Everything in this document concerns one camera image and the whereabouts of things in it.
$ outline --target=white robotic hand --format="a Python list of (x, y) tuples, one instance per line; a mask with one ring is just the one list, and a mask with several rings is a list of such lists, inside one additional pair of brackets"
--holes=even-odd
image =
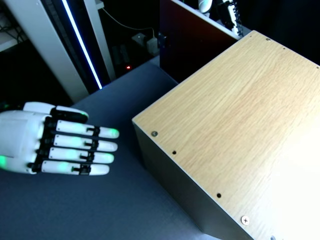
[(0, 168), (24, 174), (39, 172), (105, 175), (114, 161), (113, 128), (84, 124), (86, 112), (42, 102), (3, 105), (0, 113)]

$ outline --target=white cable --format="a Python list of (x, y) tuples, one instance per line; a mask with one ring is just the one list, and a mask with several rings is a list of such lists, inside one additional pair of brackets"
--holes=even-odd
[(125, 28), (128, 28), (128, 29), (132, 29), (132, 30), (138, 30), (138, 31), (152, 29), (152, 35), (153, 35), (153, 37), (155, 37), (155, 31), (154, 31), (154, 29), (153, 29), (152, 27), (134, 28), (134, 27), (126, 26), (126, 25), (122, 24), (121, 22), (118, 22), (113, 16), (110, 15), (110, 13), (108, 13), (108, 12), (105, 10), (105, 8), (102, 8), (102, 10), (103, 10), (106, 14), (108, 14), (108, 16), (109, 16), (110, 18), (112, 18), (116, 23), (120, 24), (122, 27), (125, 27)]

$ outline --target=open door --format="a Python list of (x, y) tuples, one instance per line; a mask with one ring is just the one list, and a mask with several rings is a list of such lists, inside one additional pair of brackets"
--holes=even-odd
[(160, 0), (160, 67), (182, 82), (239, 36), (180, 0)]

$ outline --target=dark gray table surface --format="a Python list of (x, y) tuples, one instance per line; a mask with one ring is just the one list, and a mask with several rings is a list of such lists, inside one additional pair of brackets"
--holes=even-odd
[(0, 239), (213, 240), (141, 163), (132, 117), (176, 83), (151, 62), (74, 105), (89, 124), (117, 128), (110, 173), (73, 176), (0, 170)]

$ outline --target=box side panel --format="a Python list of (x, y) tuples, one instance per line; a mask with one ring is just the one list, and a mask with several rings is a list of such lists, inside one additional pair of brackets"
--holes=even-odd
[(146, 168), (206, 234), (223, 240), (252, 240), (137, 125), (134, 125)]

